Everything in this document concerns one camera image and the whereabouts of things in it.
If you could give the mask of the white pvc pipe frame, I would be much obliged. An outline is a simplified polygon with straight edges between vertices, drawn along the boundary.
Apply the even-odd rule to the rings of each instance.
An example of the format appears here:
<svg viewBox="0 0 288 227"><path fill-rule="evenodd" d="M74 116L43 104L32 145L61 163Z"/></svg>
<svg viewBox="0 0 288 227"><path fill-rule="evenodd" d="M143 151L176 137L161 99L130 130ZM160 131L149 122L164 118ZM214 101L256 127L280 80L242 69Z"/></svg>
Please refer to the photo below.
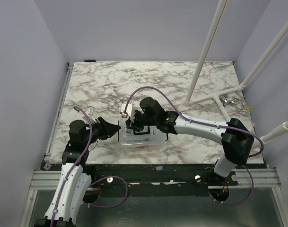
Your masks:
<svg viewBox="0 0 288 227"><path fill-rule="evenodd" d="M221 0L212 20L197 69L184 104L191 106L220 95L243 92L251 107L253 121L264 142L288 132L288 0L271 0L255 25L236 59L238 86L213 90L192 99L203 63L220 23L225 16L227 0Z"/></svg>

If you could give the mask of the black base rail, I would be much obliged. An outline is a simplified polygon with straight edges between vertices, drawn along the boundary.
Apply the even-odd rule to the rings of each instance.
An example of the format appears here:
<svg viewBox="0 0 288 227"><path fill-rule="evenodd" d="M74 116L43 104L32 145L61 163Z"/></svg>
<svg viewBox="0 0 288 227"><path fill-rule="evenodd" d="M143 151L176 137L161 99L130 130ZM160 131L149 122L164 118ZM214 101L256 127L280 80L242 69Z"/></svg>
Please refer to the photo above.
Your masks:
<svg viewBox="0 0 288 227"><path fill-rule="evenodd" d="M87 190L101 197L208 196L212 190L271 187L276 172L260 167L233 169L225 179L215 176L212 165L88 165L70 166L61 171L38 171L31 187L60 192L61 196L76 195Z"/></svg>

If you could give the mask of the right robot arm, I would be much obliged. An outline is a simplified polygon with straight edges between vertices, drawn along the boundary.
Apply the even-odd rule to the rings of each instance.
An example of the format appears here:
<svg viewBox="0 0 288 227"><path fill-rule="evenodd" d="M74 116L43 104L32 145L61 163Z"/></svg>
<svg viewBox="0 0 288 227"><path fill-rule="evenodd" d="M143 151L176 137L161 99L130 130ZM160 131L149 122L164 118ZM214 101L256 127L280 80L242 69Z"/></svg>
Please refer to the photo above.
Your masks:
<svg viewBox="0 0 288 227"><path fill-rule="evenodd" d="M165 134L192 135L205 138L222 145L224 155L210 173L210 180L221 185L236 166L244 166L249 158L254 137L243 123L232 118L228 122L211 122L166 111L157 100L146 97L140 102L141 110L132 104L122 104L120 113L125 125L134 132L142 132L145 127L155 126Z"/></svg>

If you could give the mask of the metal clamp on pipe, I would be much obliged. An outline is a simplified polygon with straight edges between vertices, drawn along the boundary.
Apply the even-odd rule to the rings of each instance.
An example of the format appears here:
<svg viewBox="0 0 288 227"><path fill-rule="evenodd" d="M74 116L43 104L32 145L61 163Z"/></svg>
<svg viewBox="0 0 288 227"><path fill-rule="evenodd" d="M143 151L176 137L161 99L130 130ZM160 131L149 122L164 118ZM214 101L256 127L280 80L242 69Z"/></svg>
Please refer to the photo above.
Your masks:
<svg viewBox="0 0 288 227"><path fill-rule="evenodd" d="M228 99L228 94L222 95L219 97L221 103L223 106L227 106L227 105L235 105L235 101L232 99Z"/></svg>

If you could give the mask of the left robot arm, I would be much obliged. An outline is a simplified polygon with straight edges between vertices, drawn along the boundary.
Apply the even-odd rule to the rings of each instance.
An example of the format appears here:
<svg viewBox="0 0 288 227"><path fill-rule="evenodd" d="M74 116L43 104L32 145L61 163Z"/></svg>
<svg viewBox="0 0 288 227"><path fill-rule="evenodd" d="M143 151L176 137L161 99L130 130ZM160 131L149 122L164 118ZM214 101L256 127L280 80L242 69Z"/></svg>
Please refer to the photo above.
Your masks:
<svg viewBox="0 0 288 227"><path fill-rule="evenodd" d="M75 227L88 187L97 183L96 173L84 171L89 145L114 136L121 127L98 117L94 122L75 120L69 124L69 142L62 155L61 175L52 202L35 227Z"/></svg>

